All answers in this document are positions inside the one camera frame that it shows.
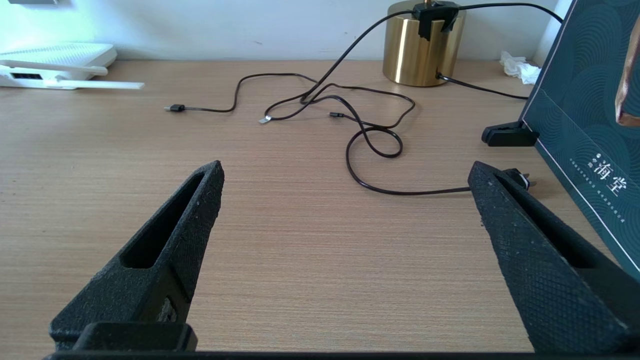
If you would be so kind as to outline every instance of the cable plug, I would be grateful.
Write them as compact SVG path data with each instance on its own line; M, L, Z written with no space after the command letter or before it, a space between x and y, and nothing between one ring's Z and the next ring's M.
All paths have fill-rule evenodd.
M516 168L509 168L507 170L503 170L503 173L514 180L516 184L522 186L524 190L529 190L530 187L535 186L535 181L529 180L529 174L523 174Z
M165 111L172 111L174 113L180 113L183 112L185 110L184 105L182 104L173 104L171 106L165 106L164 107Z

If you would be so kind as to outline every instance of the tissue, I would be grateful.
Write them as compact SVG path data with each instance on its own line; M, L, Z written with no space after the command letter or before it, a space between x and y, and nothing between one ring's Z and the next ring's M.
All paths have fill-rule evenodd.
M504 66L504 73L519 78L523 84L535 84L540 75L540 68L527 63L527 59L519 56L514 58L503 51L500 56L500 65Z

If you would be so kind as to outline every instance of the textured gripper pad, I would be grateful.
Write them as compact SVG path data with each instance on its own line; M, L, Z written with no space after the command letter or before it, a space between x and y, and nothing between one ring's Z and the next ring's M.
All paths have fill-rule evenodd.
M536 352L637 351L639 285L500 170L469 186Z

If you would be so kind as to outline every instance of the brass cylinder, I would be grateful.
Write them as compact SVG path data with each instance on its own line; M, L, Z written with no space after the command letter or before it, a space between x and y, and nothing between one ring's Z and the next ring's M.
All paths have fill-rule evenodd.
M409 0L389 6L388 14L411 10L423 1ZM444 20L431 22L431 41L418 35L419 21L411 14L395 16L387 21L385 57L382 73L389 80L410 86L435 86L444 83L436 74L453 75L458 46L465 23L461 11L450 32L443 33Z

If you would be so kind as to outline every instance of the wooden desk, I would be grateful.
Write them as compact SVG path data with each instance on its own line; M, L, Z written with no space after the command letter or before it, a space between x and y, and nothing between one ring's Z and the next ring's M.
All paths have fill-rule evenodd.
M329 66L130 61L114 64L108 79L144 81L142 91L0 88L0 354L52 352L51 319L212 160L227 180L188 321L200 350L532 350L469 193L393 197L358 186L344 163L357 125L327 116L343 111L336 102L258 123L266 106L307 82L251 80L231 114L163 111L227 107L247 74L319 78ZM496 63L461 61L456 77L514 94L531 89ZM439 189L466 185L475 160L518 167L538 181L534 196L604 249L533 148L480 141L485 126L515 120L523 101L456 85L398 86L379 62L347 61L331 80L400 91L419 104L398 129L401 158L355 146L355 167L372 184ZM406 106L338 93L380 124Z

